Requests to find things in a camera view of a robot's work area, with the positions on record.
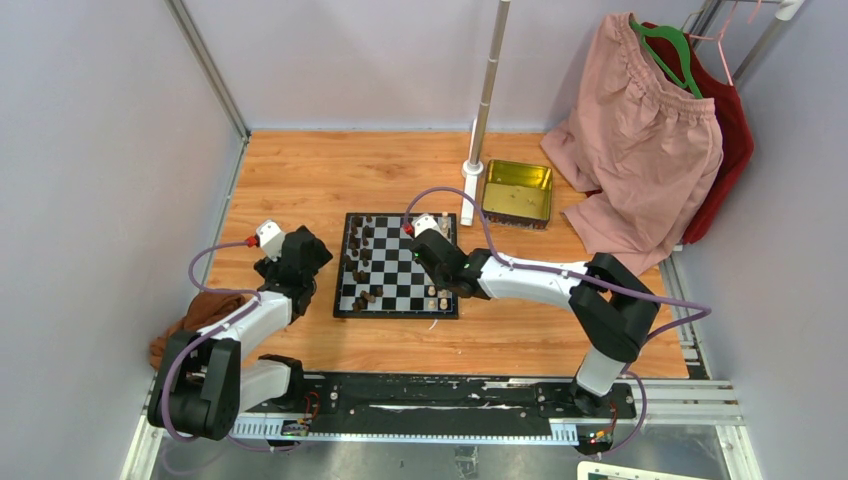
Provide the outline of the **black white chess board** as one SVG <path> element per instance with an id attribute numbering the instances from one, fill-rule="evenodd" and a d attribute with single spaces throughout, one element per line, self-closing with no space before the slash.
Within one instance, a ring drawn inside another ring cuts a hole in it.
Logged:
<path id="1" fill-rule="evenodd" d="M 402 213 L 348 213 L 345 217 L 334 297 L 336 318 L 447 319 L 459 317 L 458 296 L 450 292 L 439 309 L 438 289 L 410 250 Z M 428 296 L 428 287 L 436 296 Z M 436 309 L 427 308 L 436 301 Z"/>

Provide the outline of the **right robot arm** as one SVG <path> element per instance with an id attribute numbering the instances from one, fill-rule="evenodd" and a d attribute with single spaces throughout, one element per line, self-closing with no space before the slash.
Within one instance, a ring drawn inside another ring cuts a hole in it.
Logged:
<path id="1" fill-rule="evenodd" d="M 609 407 L 615 380 L 637 360 L 660 309 L 610 254 L 571 264 L 527 262 L 486 248 L 466 254 L 434 228 L 417 230 L 410 250 L 437 288 L 461 298 L 521 299 L 572 312 L 590 341 L 570 386 L 572 406 L 584 417 Z"/>

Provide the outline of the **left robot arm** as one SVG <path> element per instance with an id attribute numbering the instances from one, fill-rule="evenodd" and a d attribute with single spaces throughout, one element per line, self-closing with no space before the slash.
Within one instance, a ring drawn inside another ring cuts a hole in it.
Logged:
<path id="1" fill-rule="evenodd" d="M 265 354 L 246 357 L 270 335 L 305 315 L 316 293 L 316 275 L 332 259 L 307 227 L 284 232 L 267 220 L 242 243 L 264 256 L 254 265 L 263 283 L 239 290 L 245 304 L 211 325 L 170 336 L 147 407 L 147 421 L 183 442 L 222 440 L 240 413 L 273 404 L 283 413 L 306 400 L 301 361 Z"/>

